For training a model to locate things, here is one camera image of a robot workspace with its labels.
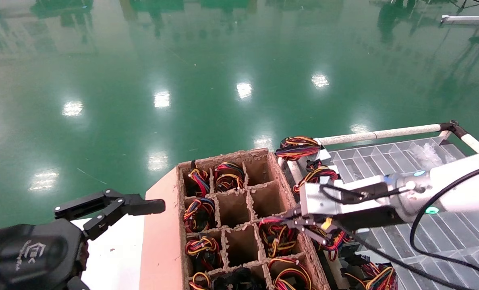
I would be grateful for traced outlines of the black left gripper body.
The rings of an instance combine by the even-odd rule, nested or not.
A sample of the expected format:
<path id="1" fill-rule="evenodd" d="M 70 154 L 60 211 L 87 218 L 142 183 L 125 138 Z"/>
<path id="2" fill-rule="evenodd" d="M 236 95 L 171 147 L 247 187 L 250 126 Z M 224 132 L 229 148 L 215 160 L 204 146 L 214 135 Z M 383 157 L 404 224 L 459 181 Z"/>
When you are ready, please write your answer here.
<path id="1" fill-rule="evenodd" d="M 87 290 L 88 244 L 65 219 L 0 229 L 0 290 Z"/>

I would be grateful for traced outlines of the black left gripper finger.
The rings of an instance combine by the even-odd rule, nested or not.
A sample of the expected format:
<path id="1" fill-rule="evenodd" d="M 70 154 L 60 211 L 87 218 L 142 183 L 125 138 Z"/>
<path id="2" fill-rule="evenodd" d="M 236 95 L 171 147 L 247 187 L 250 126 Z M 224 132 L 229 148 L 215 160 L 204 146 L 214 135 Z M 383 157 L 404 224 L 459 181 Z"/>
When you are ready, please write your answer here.
<path id="1" fill-rule="evenodd" d="M 55 207 L 55 219 L 75 220 L 105 209 L 111 202 L 123 198 L 117 191 L 99 191 Z"/>
<path id="2" fill-rule="evenodd" d="M 100 237 L 109 227 L 121 218 L 163 213 L 166 204 L 162 199 L 144 200 L 140 195 L 124 195 L 110 202 L 96 217 L 83 225 L 83 233 L 88 240 Z"/>

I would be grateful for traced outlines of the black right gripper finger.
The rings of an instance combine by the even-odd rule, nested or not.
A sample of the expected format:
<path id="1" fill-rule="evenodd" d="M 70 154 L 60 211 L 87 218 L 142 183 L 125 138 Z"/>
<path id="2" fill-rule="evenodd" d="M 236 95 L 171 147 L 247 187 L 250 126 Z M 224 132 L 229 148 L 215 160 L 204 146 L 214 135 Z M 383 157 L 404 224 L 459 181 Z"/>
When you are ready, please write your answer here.
<path id="1" fill-rule="evenodd" d="M 270 223 L 286 225 L 290 229 L 296 229 L 310 236 L 327 236 L 327 230 L 332 222 L 333 219 L 324 219 L 322 222 L 316 222 L 313 219 L 270 219 Z"/>
<path id="2" fill-rule="evenodd" d="M 302 220 L 303 222 L 324 222 L 329 216 L 320 213 L 303 213 L 301 207 L 294 207 L 289 210 L 289 219 Z"/>

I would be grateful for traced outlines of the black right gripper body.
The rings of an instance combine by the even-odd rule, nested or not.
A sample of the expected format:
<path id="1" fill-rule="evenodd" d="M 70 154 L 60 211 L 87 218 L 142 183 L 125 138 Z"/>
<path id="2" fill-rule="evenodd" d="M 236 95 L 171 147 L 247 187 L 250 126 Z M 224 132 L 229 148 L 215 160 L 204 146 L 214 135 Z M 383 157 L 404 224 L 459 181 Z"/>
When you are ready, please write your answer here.
<path id="1" fill-rule="evenodd" d="M 333 216 L 335 224 L 348 231 L 404 224 L 395 209 L 365 209 Z"/>

